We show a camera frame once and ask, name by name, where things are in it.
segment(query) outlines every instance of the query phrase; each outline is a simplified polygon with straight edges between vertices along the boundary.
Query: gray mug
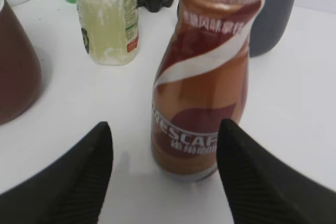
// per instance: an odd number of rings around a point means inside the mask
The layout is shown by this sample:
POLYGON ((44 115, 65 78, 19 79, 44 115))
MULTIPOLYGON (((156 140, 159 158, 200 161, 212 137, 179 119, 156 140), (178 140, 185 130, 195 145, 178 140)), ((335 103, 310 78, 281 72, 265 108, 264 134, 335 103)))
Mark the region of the gray mug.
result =
POLYGON ((251 56, 262 55, 277 45, 286 30, 293 5, 294 0, 266 0, 251 30, 251 56))

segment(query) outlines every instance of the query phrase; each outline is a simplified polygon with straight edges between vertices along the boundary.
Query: cup rim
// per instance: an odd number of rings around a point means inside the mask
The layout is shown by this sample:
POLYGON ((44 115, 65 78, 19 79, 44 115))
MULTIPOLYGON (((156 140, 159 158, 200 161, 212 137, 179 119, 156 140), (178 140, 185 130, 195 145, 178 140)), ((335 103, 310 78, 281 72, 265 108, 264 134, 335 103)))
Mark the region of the cup rim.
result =
POLYGON ((5 6, 5 0, 0 0, 0 12, 4 8, 4 6, 5 6))

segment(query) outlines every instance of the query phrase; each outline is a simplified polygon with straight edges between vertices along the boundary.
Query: bottle base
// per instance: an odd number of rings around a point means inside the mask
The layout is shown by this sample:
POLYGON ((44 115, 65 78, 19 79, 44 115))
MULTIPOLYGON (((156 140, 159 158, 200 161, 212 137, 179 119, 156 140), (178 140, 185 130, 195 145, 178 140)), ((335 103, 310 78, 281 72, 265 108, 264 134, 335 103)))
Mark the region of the bottle base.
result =
POLYGON ((92 55, 89 54, 90 58, 99 65, 105 65, 105 66, 124 66, 127 65, 128 63, 132 62, 135 57, 137 56, 137 52, 135 51, 133 53, 129 53, 128 55, 124 56, 123 58, 116 58, 116 57, 111 57, 111 58, 97 58, 93 57, 92 55))
POLYGON ((152 156, 155 160, 155 162, 157 163, 158 167, 160 168, 160 170, 166 174, 169 178, 173 179, 173 180, 177 180, 183 183, 192 183, 192 182, 200 182, 208 177, 210 177, 211 175, 213 175, 216 171, 217 171, 217 163, 215 163, 213 166, 211 166, 208 169, 205 169, 204 171, 200 172, 200 173, 196 173, 196 174, 190 174, 190 175, 180 175, 180 174, 173 174, 168 172, 167 170, 165 170, 160 163, 156 160, 155 155, 153 153, 153 145, 151 144, 151 151, 152 151, 152 156))

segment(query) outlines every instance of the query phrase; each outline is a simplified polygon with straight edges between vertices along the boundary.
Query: nescafe coffee bottle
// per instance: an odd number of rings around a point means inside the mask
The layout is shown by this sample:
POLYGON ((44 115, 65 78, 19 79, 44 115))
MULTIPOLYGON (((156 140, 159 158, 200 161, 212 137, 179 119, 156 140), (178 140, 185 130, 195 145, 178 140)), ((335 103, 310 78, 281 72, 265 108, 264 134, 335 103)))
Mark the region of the nescafe coffee bottle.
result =
POLYGON ((153 156, 173 177, 192 182, 217 170, 219 125, 243 113, 249 35, 264 2, 180 0, 152 102, 153 156))

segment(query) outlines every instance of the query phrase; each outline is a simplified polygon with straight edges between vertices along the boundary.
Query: nescafe logo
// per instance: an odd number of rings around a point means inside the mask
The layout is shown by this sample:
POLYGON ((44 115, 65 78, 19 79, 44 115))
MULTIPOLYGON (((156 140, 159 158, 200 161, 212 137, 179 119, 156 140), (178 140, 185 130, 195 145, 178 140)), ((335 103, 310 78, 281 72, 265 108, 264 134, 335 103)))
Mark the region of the nescafe logo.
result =
MULTIPOLYGON (((232 105, 220 109, 220 111, 224 112, 225 115, 229 114, 231 116, 234 108, 235 105, 232 105)), ((173 118, 172 122, 169 122, 152 105, 153 127, 160 131, 155 137, 158 140, 158 145, 162 150, 178 157, 193 157, 195 155, 216 153, 217 131, 223 118, 221 116, 223 113, 218 114, 217 109, 212 111, 212 118, 218 123, 214 124, 213 120, 208 120, 208 117, 202 118, 201 114, 195 116, 195 113, 201 112, 199 109, 181 112, 173 118)))

